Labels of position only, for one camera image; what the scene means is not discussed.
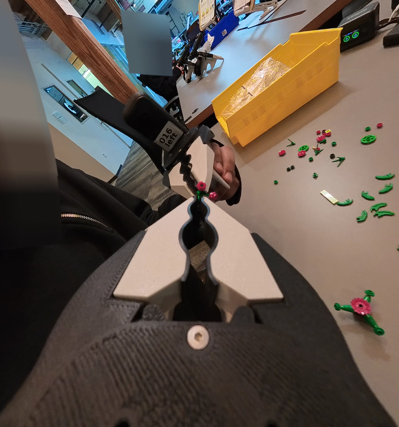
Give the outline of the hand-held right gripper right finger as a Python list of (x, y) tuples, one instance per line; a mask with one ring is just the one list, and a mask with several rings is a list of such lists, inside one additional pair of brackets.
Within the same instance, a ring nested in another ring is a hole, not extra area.
[(215, 203), (204, 199), (207, 220), (217, 232), (211, 252), (211, 272), (218, 282), (216, 305), (223, 321), (230, 322), (236, 309), (283, 299), (250, 231)]

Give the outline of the black flat strip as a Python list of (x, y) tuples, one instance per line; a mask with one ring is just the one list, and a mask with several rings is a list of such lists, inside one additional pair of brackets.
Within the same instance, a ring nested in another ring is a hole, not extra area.
[(260, 26), (260, 25), (270, 24), (272, 22), (277, 22), (279, 20), (284, 20), (284, 19), (292, 18), (292, 17), (295, 17), (295, 16), (302, 15), (305, 12), (306, 12), (306, 9), (305, 10), (301, 10), (299, 12), (292, 13), (292, 14), (287, 14), (287, 15), (284, 15), (284, 16), (281, 16), (281, 17), (273, 18), (273, 19), (267, 18), (263, 22), (258, 22), (256, 24), (250, 24), (250, 25), (248, 25), (246, 27), (243, 27), (243, 28), (238, 28), (237, 31), (251, 29), (251, 28), (255, 28), (255, 27)]

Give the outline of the yellow instruction sheet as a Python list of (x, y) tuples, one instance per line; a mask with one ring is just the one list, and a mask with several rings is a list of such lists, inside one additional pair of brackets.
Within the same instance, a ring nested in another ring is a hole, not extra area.
[(216, 1), (215, 0), (199, 0), (198, 16), (199, 16), (200, 31), (204, 31), (211, 24), (215, 24), (217, 21)]

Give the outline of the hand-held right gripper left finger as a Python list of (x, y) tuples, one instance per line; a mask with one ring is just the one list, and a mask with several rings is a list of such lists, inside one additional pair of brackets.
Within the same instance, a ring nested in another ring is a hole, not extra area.
[(179, 233), (190, 219), (188, 206), (193, 201), (195, 198), (186, 200), (147, 228), (114, 297), (157, 305), (164, 314), (174, 310), (181, 301), (181, 278), (186, 267)]

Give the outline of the wooden stand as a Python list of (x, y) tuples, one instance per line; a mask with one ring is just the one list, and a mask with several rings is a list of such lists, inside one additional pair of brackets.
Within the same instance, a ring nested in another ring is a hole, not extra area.
[(239, 17), (244, 14), (251, 14), (262, 11), (262, 17), (266, 16), (279, 7), (277, 0), (234, 0), (233, 12)]

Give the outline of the small toy flower pieces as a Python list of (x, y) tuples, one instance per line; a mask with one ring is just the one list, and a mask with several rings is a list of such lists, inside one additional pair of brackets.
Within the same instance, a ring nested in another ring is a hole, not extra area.
[[(377, 140), (376, 135), (370, 134), (370, 131), (371, 131), (370, 126), (367, 126), (364, 129), (364, 131), (367, 132), (367, 134), (361, 138), (361, 144), (362, 145), (370, 145)], [(323, 151), (323, 149), (320, 148), (319, 145), (321, 143), (324, 144), (327, 142), (327, 140), (331, 136), (331, 131), (330, 130), (317, 130), (316, 134), (317, 134), (316, 147), (311, 148), (313, 150), (315, 156), (319, 155), (319, 153), (321, 153)], [(298, 148), (298, 157), (303, 158), (307, 154), (308, 150), (309, 150), (308, 145), (300, 146)], [(339, 167), (346, 159), (343, 156), (336, 157), (334, 153), (331, 153), (329, 158), (331, 159), (332, 163), (337, 163), (337, 167)], [(383, 194), (387, 194), (388, 192), (390, 192), (393, 189), (393, 183), (391, 182), (391, 180), (394, 178), (395, 178), (394, 173), (387, 173), (384, 175), (376, 175), (375, 179), (377, 179), (379, 181), (389, 181), (388, 184), (385, 184), (384, 188), (382, 188), (378, 191), (378, 194), (383, 195)], [(367, 201), (375, 201), (375, 197), (373, 195), (370, 195), (368, 191), (362, 191), (361, 197)], [(351, 206), (354, 202), (353, 199), (346, 199), (344, 201), (338, 200), (338, 201), (339, 202), (333, 206), (341, 206), (341, 207)], [(373, 215), (373, 217), (377, 217), (377, 218), (381, 218), (381, 217), (385, 217), (385, 216), (395, 216), (395, 213), (393, 211), (385, 210), (386, 207), (387, 207), (387, 203), (385, 203), (385, 202), (375, 203), (374, 205), (372, 205), (369, 208), (369, 210), (362, 210), (361, 214), (356, 217), (356, 222), (357, 223), (363, 223), (364, 221), (366, 221), (368, 216), (369, 216), (368, 215), (369, 212)]]

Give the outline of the idle hand-held gripper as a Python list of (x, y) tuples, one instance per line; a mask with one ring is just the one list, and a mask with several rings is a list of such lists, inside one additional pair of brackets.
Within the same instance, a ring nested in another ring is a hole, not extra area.
[(198, 49), (201, 47), (203, 40), (204, 34), (200, 32), (195, 38), (192, 50), (189, 53), (183, 53), (180, 58), (183, 66), (182, 76), (187, 84), (191, 82), (192, 74), (198, 58)]
[(210, 66), (211, 70), (216, 65), (217, 61), (224, 61), (224, 58), (211, 53), (215, 37), (207, 34), (207, 41), (197, 50), (196, 63), (194, 65), (194, 73), (198, 79), (202, 79)]

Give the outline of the black fabric chair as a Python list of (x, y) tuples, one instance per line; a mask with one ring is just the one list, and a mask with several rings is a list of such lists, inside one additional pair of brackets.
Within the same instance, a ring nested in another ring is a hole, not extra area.
[(97, 87), (75, 103), (139, 144), (162, 174), (180, 161), (188, 129), (148, 95), (136, 92), (125, 105)]

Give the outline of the wooden column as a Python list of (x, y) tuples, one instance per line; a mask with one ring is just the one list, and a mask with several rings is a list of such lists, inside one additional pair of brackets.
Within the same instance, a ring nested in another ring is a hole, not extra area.
[(117, 100), (126, 104), (137, 92), (134, 84), (96, 40), (81, 18), (67, 14), (57, 1), (27, 0), (26, 3)]

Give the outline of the clear plastic bag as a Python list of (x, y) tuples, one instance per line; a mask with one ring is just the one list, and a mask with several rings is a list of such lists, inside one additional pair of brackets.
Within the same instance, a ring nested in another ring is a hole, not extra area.
[(262, 61), (256, 71), (231, 96), (228, 104), (222, 111), (222, 116), (226, 119), (229, 118), (265, 91), (290, 69), (289, 66), (273, 58)]

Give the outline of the blue plastic bin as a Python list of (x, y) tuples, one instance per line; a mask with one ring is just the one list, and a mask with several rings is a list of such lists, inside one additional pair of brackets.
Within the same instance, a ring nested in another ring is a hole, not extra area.
[(239, 25), (239, 18), (231, 10), (218, 24), (216, 24), (208, 33), (214, 37), (212, 48), (216, 47)]

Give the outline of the black battery charger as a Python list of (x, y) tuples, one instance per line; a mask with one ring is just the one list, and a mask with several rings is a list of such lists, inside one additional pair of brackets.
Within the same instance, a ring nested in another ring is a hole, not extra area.
[(372, 40), (379, 27), (380, 4), (378, 1), (344, 18), (340, 24), (340, 52)]

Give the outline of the pink flower toy stem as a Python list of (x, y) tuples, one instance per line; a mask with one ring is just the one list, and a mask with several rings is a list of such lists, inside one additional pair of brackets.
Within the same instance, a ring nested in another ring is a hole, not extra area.
[(199, 183), (197, 183), (196, 185), (197, 187), (197, 200), (201, 201), (204, 197), (208, 198), (210, 201), (216, 201), (218, 198), (218, 195), (215, 191), (208, 191), (207, 190), (207, 185), (200, 181)]

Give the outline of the person's black jacket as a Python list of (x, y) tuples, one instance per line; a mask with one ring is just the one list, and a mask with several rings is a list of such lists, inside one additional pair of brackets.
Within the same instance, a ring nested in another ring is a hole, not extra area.
[(62, 238), (0, 251), (0, 412), (35, 365), (61, 312), (85, 280), (138, 232), (182, 204), (143, 199), (56, 159)]

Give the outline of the yellow plastic bin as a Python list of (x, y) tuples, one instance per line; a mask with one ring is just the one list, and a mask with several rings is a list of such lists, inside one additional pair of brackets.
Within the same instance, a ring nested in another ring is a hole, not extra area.
[[(339, 80), (342, 28), (292, 33), (212, 100), (214, 114), (233, 144), (246, 146)], [(223, 116), (230, 98), (262, 62), (272, 58), (288, 72), (228, 118)]]

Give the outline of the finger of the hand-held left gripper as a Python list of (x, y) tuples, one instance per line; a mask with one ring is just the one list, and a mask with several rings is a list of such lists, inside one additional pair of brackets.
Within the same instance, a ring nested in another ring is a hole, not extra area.
[(186, 152), (189, 157), (191, 177), (196, 183), (211, 183), (213, 178), (214, 152), (209, 144), (204, 143), (200, 137), (190, 145)]
[(163, 174), (163, 185), (173, 192), (181, 195), (185, 199), (194, 197), (194, 192), (190, 189), (181, 172), (182, 163), (177, 163), (172, 168), (168, 168)]

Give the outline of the person's left hand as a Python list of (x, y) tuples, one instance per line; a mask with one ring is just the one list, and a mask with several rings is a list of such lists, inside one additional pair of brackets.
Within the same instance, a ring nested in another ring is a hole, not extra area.
[(213, 169), (229, 185), (229, 188), (226, 188), (218, 184), (215, 190), (218, 195), (217, 201), (225, 201), (226, 198), (234, 195), (238, 187), (237, 179), (234, 176), (236, 165), (234, 152), (231, 147), (221, 147), (216, 142), (213, 142), (211, 147), (214, 152)]

